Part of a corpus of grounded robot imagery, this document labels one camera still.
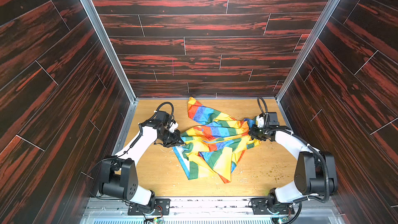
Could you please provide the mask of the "right aluminium corner post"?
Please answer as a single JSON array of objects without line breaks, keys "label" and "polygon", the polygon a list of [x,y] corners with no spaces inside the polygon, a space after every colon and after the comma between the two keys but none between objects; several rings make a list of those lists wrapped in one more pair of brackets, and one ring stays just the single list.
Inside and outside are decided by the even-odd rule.
[{"label": "right aluminium corner post", "polygon": [[341,0],[328,0],[325,8],[323,9],[322,13],[318,21],[316,22],[313,30],[311,31],[307,41],[305,42],[302,50],[299,52],[297,59],[289,72],[287,78],[285,79],[280,91],[276,95],[276,102],[278,105],[281,104],[281,101],[287,92],[290,84],[293,82],[296,74],[298,73],[299,69],[301,68],[302,64],[304,63],[306,57],[308,56],[309,52],[311,51],[312,47],[314,46],[315,42],[317,41],[319,35],[321,34],[322,30],[326,26],[328,20],[334,13],[335,9],[337,8],[338,4]]}]

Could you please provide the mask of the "left aluminium corner post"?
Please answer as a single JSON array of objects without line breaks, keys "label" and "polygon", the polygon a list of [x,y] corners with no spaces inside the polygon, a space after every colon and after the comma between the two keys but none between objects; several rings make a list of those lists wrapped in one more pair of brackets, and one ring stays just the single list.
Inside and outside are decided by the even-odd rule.
[{"label": "left aluminium corner post", "polygon": [[99,14],[97,13],[97,11],[95,9],[95,6],[94,6],[92,0],[79,0],[79,1],[81,2],[90,22],[95,30],[95,33],[97,34],[99,41],[100,41],[101,45],[103,46],[103,48],[110,60],[110,63],[113,66],[113,69],[122,84],[122,87],[127,95],[127,98],[129,99],[131,104],[136,103],[137,97],[129,83],[126,73],[123,70],[121,62],[117,57],[115,49],[112,46],[112,43],[108,37],[108,34],[106,33],[104,25],[101,22]]}]

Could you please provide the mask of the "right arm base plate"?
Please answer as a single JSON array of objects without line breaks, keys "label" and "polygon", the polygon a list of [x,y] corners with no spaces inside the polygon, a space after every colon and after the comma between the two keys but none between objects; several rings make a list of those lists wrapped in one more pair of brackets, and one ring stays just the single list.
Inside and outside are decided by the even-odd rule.
[{"label": "right arm base plate", "polygon": [[289,203],[279,203],[268,198],[253,198],[249,202],[254,215],[293,215],[295,210]]}]

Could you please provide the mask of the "aluminium front rail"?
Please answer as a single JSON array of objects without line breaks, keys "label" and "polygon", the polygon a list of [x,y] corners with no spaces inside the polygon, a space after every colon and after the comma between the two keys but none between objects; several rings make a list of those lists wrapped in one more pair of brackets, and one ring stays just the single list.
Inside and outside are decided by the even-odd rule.
[{"label": "aluminium front rail", "polygon": [[120,200],[90,200],[82,224],[344,224],[332,201],[305,201],[285,214],[268,211],[264,197],[157,198],[151,215]]}]

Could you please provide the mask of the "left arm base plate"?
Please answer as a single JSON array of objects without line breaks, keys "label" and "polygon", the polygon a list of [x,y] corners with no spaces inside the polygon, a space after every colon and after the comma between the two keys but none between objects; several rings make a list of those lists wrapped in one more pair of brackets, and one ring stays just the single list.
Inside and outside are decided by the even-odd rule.
[{"label": "left arm base plate", "polygon": [[128,216],[167,216],[170,213],[171,199],[155,198],[149,201],[147,205],[130,203],[127,212]]}]

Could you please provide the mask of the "rainbow striped hooded jacket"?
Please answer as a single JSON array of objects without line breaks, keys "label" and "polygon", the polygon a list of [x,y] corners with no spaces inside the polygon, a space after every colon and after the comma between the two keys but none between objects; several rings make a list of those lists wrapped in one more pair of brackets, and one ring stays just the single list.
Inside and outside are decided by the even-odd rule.
[{"label": "rainbow striped hooded jacket", "polygon": [[227,184],[246,150],[261,142],[249,135],[254,120],[237,120],[191,97],[188,116],[198,123],[184,133],[173,151],[189,180],[219,176]]}]

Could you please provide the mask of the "aluminium corner post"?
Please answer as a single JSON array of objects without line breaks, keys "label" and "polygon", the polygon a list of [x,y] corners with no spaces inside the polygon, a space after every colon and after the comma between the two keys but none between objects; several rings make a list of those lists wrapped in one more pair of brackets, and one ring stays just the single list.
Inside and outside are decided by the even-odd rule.
[{"label": "aluminium corner post", "polygon": [[311,31],[307,41],[305,42],[302,50],[299,52],[297,59],[289,72],[287,78],[285,79],[280,91],[276,95],[276,102],[278,105],[281,104],[281,101],[287,92],[290,84],[293,82],[296,74],[298,73],[299,69],[301,68],[302,64],[304,63],[306,57],[308,56],[309,52],[311,51],[312,47],[314,46],[315,42],[317,41],[319,35],[321,34],[322,30],[326,26],[328,20],[334,13],[335,9],[337,8],[338,4],[341,0],[328,0],[325,8],[323,9],[322,13],[318,21],[316,22],[313,30]]},{"label": "aluminium corner post", "polygon": [[95,33],[97,34],[99,41],[100,41],[101,45],[103,46],[103,48],[110,60],[110,63],[113,66],[113,69],[122,84],[122,87],[127,95],[127,98],[129,99],[131,104],[136,103],[137,97],[129,83],[126,73],[123,70],[121,62],[117,57],[115,49],[112,46],[112,43],[108,37],[108,34],[106,33],[104,25],[101,22],[99,14],[97,13],[97,11],[95,9],[95,6],[94,6],[92,0],[79,0],[79,1],[81,2],[90,22],[95,30]]}]

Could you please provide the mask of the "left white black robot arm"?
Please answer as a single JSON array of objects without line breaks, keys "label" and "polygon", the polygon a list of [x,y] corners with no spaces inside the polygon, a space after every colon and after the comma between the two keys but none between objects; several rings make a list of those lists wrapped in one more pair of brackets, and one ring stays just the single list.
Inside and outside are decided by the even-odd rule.
[{"label": "left white black robot arm", "polygon": [[156,141],[166,148],[181,146],[184,142],[173,115],[164,111],[155,111],[138,127],[138,134],[126,147],[100,163],[96,182],[100,194],[126,201],[142,213],[152,214],[155,211],[155,193],[139,185],[136,165]]}]

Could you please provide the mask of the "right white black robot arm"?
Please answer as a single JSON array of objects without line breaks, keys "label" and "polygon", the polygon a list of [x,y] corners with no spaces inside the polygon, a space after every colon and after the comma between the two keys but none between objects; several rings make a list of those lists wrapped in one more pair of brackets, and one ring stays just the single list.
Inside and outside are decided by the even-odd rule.
[{"label": "right white black robot arm", "polygon": [[283,187],[270,190],[264,203],[271,214],[293,213],[294,204],[314,200],[320,203],[329,201],[337,191],[337,173],[334,156],[313,147],[287,126],[280,126],[276,113],[262,113],[250,126],[249,135],[259,141],[269,140],[283,146],[296,159],[293,181]]}]

